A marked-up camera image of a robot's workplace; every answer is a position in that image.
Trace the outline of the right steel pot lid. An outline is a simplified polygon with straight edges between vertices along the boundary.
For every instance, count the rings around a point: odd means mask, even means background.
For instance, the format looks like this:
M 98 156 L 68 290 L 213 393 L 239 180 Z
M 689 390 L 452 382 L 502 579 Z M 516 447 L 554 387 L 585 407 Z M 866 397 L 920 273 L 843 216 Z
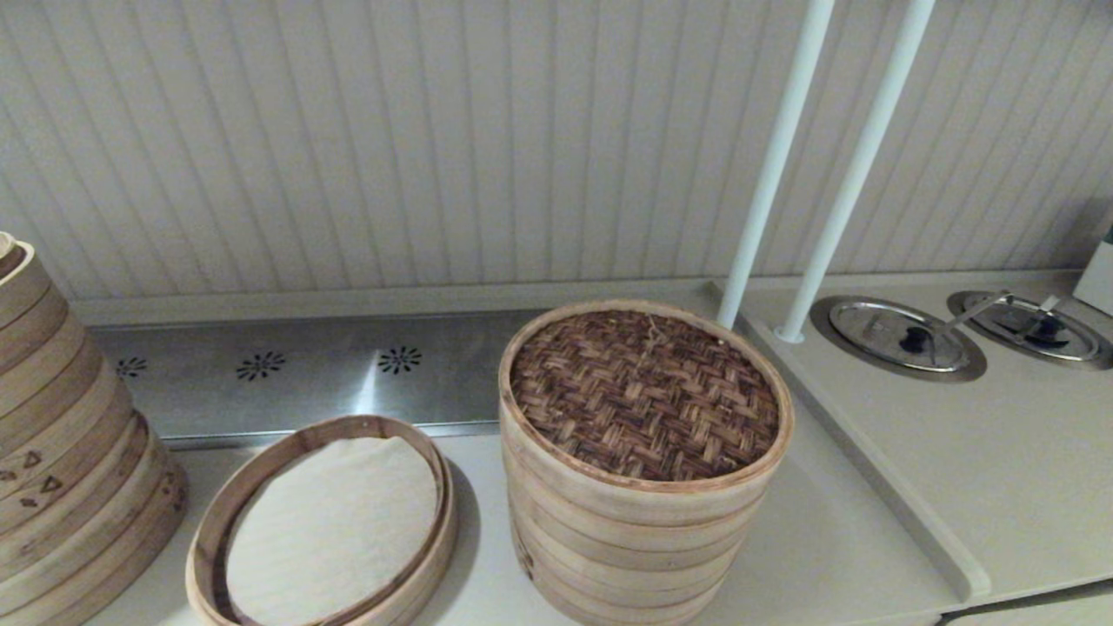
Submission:
M 991 306 L 991 305 L 993 305 L 994 303 L 997 303 L 997 302 L 1009 302 L 1009 301 L 1013 301 L 1015 297 L 1020 297 L 1020 296 L 1009 296 L 1007 299 L 998 300 L 998 299 L 996 299 L 995 294 L 987 292 L 987 290 L 959 290 L 959 292 L 951 294 L 949 301 L 947 301 L 947 304 L 949 305 L 951 313 L 953 313 L 954 316 L 959 316 L 959 314 L 966 313 L 967 310 L 977 309 L 977 306 L 979 306 L 982 304 L 982 302 L 984 302 L 985 300 L 989 300 L 989 306 Z M 987 333 L 986 331 L 984 331 L 984 330 L 982 330 L 982 329 L 979 329 L 977 326 L 971 325 L 969 324 L 971 317 L 967 317 L 967 320 L 965 321 L 965 323 L 967 325 L 969 325 L 971 329 L 974 330 L 974 332 L 981 334 L 981 336 L 989 338 L 991 341 L 993 341 L 995 343 L 998 343 L 1002 346 L 1005 346 L 1005 348 L 1007 348 L 1009 350 L 1013 350 L 1013 351 L 1016 351 L 1018 353 L 1025 354 L 1026 356 L 1030 356 L 1030 358 L 1033 358 L 1033 359 L 1037 359 L 1040 361 L 1045 361 L 1045 362 L 1050 362 L 1050 363 L 1057 364 L 1057 365 L 1061 365 L 1061 366 L 1068 366 L 1071 369 L 1083 370 L 1083 371 L 1105 371 L 1105 370 L 1109 370 L 1109 369 L 1113 369 L 1113 343 L 1110 343 L 1110 341 L 1106 340 L 1106 338 L 1101 336 L 1101 334 L 1096 330 L 1094 330 L 1093 327 L 1090 327 L 1089 324 L 1085 324 L 1084 322 L 1082 322 L 1081 320 L 1078 320 L 1078 317 L 1068 316 L 1068 314 L 1060 312 L 1060 310 L 1055 309 L 1056 303 L 1057 303 L 1057 299 L 1051 297 L 1051 299 L 1045 300 L 1044 302 L 1038 303 L 1038 304 L 1040 304 L 1040 309 L 1043 312 L 1048 312 L 1050 311 L 1050 312 L 1058 313 L 1058 314 L 1061 314 L 1061 316 L 1068 317 L 1070 321 L 1077 322 L 1082 326 L 1082 329 L 1085 329 L 1086 331 L 1096 334 L 1096 336 L 1100 336 L 1101 349 L 1100 349 L 1099 358 L 1096 358 L 1096 359 L 1094 359 L 1092 361 L 1086 361 L 1086 362 L 1068 362 L 1068 361 L 1062 361 L 1062 360 L 1053 359 L 1053 358 L 1048 358 L 1048 356 L 1042 356 L 1042 354 L 1035 354 L 1035 353 L 1025 351 L 1023 349 L 1008 345 L 1008 344 L 1005 343 L 1005 341 L 1002 340 L 1002 338 L 991 336 L 989 333 Z

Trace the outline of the white metal pole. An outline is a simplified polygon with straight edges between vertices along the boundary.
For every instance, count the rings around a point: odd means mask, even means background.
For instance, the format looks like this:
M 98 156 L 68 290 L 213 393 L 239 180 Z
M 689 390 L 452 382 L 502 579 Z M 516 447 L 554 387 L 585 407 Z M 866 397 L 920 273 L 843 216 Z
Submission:
M 810 0 L 804 12 L 790 74 L 784 85 L 782 100 L 776 113 L 767 150 L 764 151 L 762 170 L 756 179 L 746 223 L 736 245 L 723 297 L 716 314 L 716 321 L 725 329 L 733 327 L 751 277 L 756 253 L 764 238 L 776 190 L 779 190 L 779 183 L 782 182 L 784 167 L 790 157 L 796 127 L 802 118 L 804 102 L 810 92 L 818 58 L 823 53 L 823 41 L 830 27 L 834 7 L 835 0 Z
M 860 136 L 833 202 L 830 214 L 824 222 L 823 234 L 817 239 L 810 264 L 804 271 L 802 284 L 796 290 L 795 300 L 790 312 L 784 317 L 784 324 L 775 327 L 775 336 L 784 342 L 799 344 L 804 341 L 804 321 L 810 313 L 812 302 L 815 302 L 820 285 L 823 285 L 827 270 L 830 268 L 837 246 L 843 239 L 843 232 L 850 222 L 851 211 L 857 206 L 863 186 L 865 186 L 881 141 L 888 126 L 890 126 L 897 104 L 902 99 L 903 87 L 907 82 L 920 48 L 923 33 L 929 28 L 934 4 L 936 4 L 936 0 L 908 1 L 908 8 L 903 14 L 902 29 L 896 36 L 886 71 L 878 84 L 870 111 L 863 124 Z

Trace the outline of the single bamboo steamer tray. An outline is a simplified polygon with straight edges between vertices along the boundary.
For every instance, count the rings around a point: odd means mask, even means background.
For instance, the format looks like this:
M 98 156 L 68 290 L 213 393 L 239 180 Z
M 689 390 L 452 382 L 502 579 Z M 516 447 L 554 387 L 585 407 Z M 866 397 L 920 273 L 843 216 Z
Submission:
M 268 480 L 329 443 L 359 437 L 401 437 L 426 460 L 437 487 L 435 518 L 418 552 L 380 591 L 305 626 L 408 626 L 414 622 L 437 589 L 456 547 L 456 493 L 449 461 L 429 436 L 384 415 L 334 417 L 303 428 L 259 452 L 223 485 L 203 516 L 184 567 L 184 587 L 201 622 L 208 626 L 262 626 L 235 609 L 227 586 L 227 555 L 238 517 Z

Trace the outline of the left steel pot lid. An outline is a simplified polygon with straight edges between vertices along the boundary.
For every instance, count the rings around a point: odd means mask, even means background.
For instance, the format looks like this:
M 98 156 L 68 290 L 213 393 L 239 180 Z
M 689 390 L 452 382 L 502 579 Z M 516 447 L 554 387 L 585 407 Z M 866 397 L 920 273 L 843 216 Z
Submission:
M 912 310 L 912 312 L 920 314 L 920 316 L 930 317 L 930 323 L 933 323 L 935 332 L 939 336 L 953 336 L 957 338 L 962 346 L 966 349 L 967 354 L 969 354 L 969 364 L 953 372 L 930 372 L 930 371 L 918 371 L 910 368 L 893 364 L 886 362 L 881 359 L 871 356 L 870 354 L 863 352 L 861 349 L 851 345 L 850 341 L 846 338 L 840 336 L 838 331 L 833 327 L 830 323 L 830 311 L 837 303 L 847 302 L 866 302 L 866 303 L 883 303 L 888 305 L 895 305 L 897 309 Z M 912 309 L 910 306 L 903 305 L 902 303 L 895 303 L 887 300 L 879 300 L 866 296 L 828 296 L 823 300 L 818 300 L 812 305 L 810 310 L 810 320 L 812 325 L 823 333 L 824 338 L 828 338 L 836 346 L 843 349 L 843 352 L 850 354 L 853 358 L 859 359 L 867 364 L 873 366 L 878 366 L 883 371 L 888 371 L 890 373 L 899 374 L 899 376 L 910 376 L 910 379 L 917 379 L 922 381 L 929 382 L 945 382 L 945 383 L 958 383 L 958 382 L 971 382 L 978 376 L 982 376 L 989 365 L 987 360 L 977 344 L 971 341 L 971 338 L 964 336 L 962 332 L 957 330 L 943 331 L 943 321 L 939 317 L 930 316 L 923 312 L 922 310 Z

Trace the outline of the steel pot lid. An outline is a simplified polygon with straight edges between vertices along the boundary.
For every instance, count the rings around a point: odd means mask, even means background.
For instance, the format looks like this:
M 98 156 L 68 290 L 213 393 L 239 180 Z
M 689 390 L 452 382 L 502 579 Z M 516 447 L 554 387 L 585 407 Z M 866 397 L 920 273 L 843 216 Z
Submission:
M 888 305 L 895 305 L 897 309 L 912 310 L 912 312 L 920 314 L 920 316 L 930 317 L 930 323 L 933 323 L 935 332 L 939 336 L 953 336 L 957 338 L 962 346 L 966 349 L 967 354 L 969 354 L 969 364 L 953 372 L 930 372 L 930 371 L 918 371 L 910 368 L 893 364 L 886 362 L 881 359 L 871 356 L 870 354 L 863 352 L 861 349 L 851 345 L 850 341 L 846 338 L 840 336 L 838 331 L 833 327 L 830 323 L 830 311 L 837 303 L 847 302 L 866 302 L 866 303 L 883 303 Z M 978 376 L 982 376 L 989 365 L 987 360 L 977 344 L 971 341 L 971 338 L 964 336 L 962 332 L 957 330 L 943 331 L 943 321 L 939 317 L 930 316 L 923 312 L 922 310 L 912 309 L 910 306 L 903 305 L 902 303 L 895 303 L 887 300 L 879 300 L 866 296 L 828 296 L 823 300 L 818 300 L 812 305 L 810 310 L 810 320 L 812 325 L 823 333 L 824 338 L 828 338 L 836 346 L 843 349 L 843 352 L 850 354 L 853 358 L 859 359 L 867 364 L 873 366 L 878 366 L 883 371 L 888 371 L 890 373 L 899 374 L 899 376 L 910 376 L 910 379 L 917 379 L 922 381 L 929 382 L 945 382 L 945 383 L 958 383 L 958 382 L 971 382 Z
M 993 305 L 994 303 L 997 303 L 997 302 L 1009 302 L 1009 301 L 1013 301 L 1015 297 L 1020 297 L 1020 296 L 1009 296 L 1007 299 L 998 300 L 998 299 L 996 299 L 995 294 L 987 292 L 987 290 L 959 290 L 959 292 L 951 294 L 949 301 L 947 301 L 947 304 L 949 305 L 951 313 L 953 313 L 954 316 L 959 316 L 959 314 L 966 313 L 967 310 L 977 309 L 977 306 L 979 306 L 982 304 L 982 302 L 984 302 L 985 300 L 989 300 L 989 306 L 991 306 L 991 305 Z M 1058 313 L 1058 314 L 1061 314 L 1061 316 L 1068 317 L 1070 321 L 1077 322 L 1082 326 L 1082 329 L 1085 329 L 1086 331 L 1096 334 L 1096 336 L 1100 336 L 1101 349 L 1100 349 L 1099 358 L 1096 358 L 1096 359 L 1094 359 L 1092 361 L 1086 361 L 1086 362 L 1068 362 L 1068 361 L 1062 361 L 1062 360 L 1053 359 L 1053 358 L 1048 358 L 1048 356 L 1042 356 L 1042 354 L 1035 354 L 1035 353 L 1025 351 L 1023 349 L 1008 345 L 1008 344 L 1005 343 L 1005 341 L 1002 340 L 1002 338 L 991 336 L 989 333 L 987 333 L 986 331 L 984 331 L 984 330 L 982 330 L 982 329 L 979 329 L 977 326 L 971 325 L 969 324 L 971 317 L 967 317 L 967 320 L 965 321 L 965 323 L 967 325 L 969 325 L 971 329 L 974 330 L 974 332 L 981 334 L 981 336 L 989 338 L 991 341 L 993 341 L 995 343 L 998 343 L 1002 346 L 1005 346 L 1005 348 L 1007 348 L 1009 350 L 1013 350 L 1013 351 L 1016 351 L 1018 353 L 1025 354 L 1026 356 L 1030 356 L 1030 358 L 1033 358 L 1033 359 L 1037 359 L 1040 361 L 1045 361 L 1045 362 L 1050 362 L 1050 363 L 1057 364 L 1057 365 L 1061 365 L 1061 366 L 1068 366 L 1071 369 L 1083 370 L 1083 371 L 1105 371 L 1105 370 L 1109 370 L 1109 369 L 1113 369 L 1113 343 L 1110 343 L 1110 341 L 1106 340 L 1106 338 L 1101 336 L 1101 334 L 1096 330 L 1094 330 L 1093 327 L 1090 327 L 1089 324 L 1085 324 L 1084 322 L 1082 322 L 1081 320 L 1078 320 L 1078 317 L 1068 316 L 1068 314 L 1060 312 L 1060 310 L 1055 309 L 1056 303 L 1057 303 L 1057 299 L 1051 297 L 1051 299 L 1045 300 L 1044 302 L 1038 303 L 1038 304 L 1040 304 L 1040 309 L 1043 312 L 1048 312 L 1050 311 L 1050 312 Z

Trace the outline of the woven bamboo steamer lid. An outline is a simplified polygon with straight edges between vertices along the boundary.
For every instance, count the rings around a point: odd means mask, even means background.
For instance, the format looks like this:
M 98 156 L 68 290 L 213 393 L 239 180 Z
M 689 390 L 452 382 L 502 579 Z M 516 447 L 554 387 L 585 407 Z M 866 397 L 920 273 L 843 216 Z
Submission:
M 711 524 L 759 503 L 795 427 L 752 343 L 637 300 L 534 317 L 504 350 L 498 395 L 520 472 L 623 524 Z

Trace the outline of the perforated stainless steel panel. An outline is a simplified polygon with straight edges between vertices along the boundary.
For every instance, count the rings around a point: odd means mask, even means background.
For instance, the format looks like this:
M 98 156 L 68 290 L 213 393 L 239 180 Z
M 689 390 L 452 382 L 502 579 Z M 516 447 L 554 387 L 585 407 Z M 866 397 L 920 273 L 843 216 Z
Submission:
M 259 446 L 337 415 L 430 436 L 498 428 L 498 361 L 533 310 L 106 326 L 93 338 L 179 450 Z

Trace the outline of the white container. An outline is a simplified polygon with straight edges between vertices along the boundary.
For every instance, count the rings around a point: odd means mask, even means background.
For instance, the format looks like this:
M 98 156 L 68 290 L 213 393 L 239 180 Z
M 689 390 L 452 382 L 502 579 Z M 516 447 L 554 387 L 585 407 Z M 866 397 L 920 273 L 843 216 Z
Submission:
M 1072 296 L 1113 317 L 1113 226 L 1099 242 Z

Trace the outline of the tall bamboo steamer stack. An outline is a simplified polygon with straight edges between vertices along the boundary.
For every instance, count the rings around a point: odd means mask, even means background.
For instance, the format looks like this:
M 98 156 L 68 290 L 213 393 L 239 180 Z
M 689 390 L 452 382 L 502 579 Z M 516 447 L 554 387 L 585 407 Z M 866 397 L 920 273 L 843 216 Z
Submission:
M 188 483 L 33 247 L 0 231 L 0 626 L 78 626 L 183 522 Z

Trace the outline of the bamboo steamer basket stack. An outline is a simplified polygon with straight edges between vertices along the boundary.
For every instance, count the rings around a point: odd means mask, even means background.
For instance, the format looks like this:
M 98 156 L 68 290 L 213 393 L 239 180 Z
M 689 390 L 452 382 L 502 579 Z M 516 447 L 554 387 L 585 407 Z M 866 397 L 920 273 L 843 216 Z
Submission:
M 556 493 L 509 446 L 502 451 L 518 565 L 556 610 L 593 626 L 691 622 L 723 586 L 765 497 L 712 524 L 615 522 Z

